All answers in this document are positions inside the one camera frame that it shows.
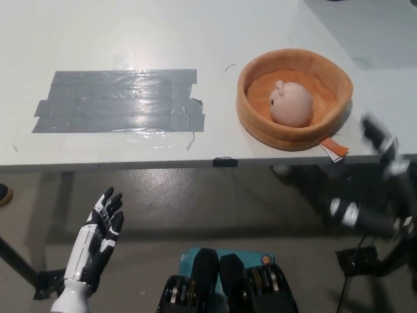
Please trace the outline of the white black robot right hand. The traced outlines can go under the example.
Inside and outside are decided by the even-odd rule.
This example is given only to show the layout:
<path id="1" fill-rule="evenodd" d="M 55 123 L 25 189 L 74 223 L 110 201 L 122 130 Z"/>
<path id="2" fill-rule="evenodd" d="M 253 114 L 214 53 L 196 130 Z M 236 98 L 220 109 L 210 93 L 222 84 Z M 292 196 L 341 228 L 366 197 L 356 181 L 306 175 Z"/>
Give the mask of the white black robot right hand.
<path id="1" fill-rule="evenodd" d="M 399 152 L 397 138 L 369 113 L 362 116 L 360 124 L 365 141 L 379 158 L 379 166 L 384 176 L 404 183 L 410 161 Z"/>

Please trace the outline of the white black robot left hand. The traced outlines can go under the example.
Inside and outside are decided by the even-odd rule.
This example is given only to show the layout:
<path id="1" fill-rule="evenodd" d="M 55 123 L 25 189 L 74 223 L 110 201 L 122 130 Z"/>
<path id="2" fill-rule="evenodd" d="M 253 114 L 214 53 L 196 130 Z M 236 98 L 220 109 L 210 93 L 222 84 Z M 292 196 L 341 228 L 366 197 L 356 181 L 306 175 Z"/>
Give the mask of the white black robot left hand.
<path id="1" fill-rule="evenodd" d="M 81 226 L 66 266 L 64 278 L 88 285 L 95 292 L 118 241 L 124 213 L 122 194 L 109 187 L 94 204 Z"/>

